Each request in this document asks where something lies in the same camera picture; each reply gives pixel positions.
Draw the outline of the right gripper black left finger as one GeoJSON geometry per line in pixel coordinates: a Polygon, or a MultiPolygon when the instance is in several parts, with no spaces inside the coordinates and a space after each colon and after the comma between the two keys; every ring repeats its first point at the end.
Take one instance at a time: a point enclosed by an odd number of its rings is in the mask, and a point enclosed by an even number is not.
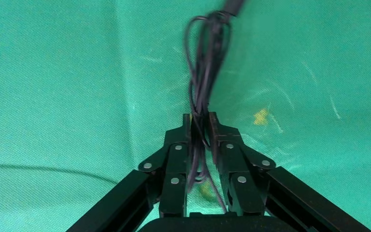
{"type": "Polygon", "coordinates": [[[93,207],[70,232],[168,232],[165,219],[186,216],[190,117],[168,130],[164,145],[143,160],[93,207]]]}

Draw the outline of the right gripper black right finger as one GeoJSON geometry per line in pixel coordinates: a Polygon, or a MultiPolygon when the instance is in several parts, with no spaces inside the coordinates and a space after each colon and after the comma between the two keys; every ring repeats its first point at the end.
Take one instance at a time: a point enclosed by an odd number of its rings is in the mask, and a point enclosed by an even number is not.
{"type": "Polygon", "coordinates": [[[209,139],[233,232],[366,232],[368,228],[209,113],[209,139]]]}

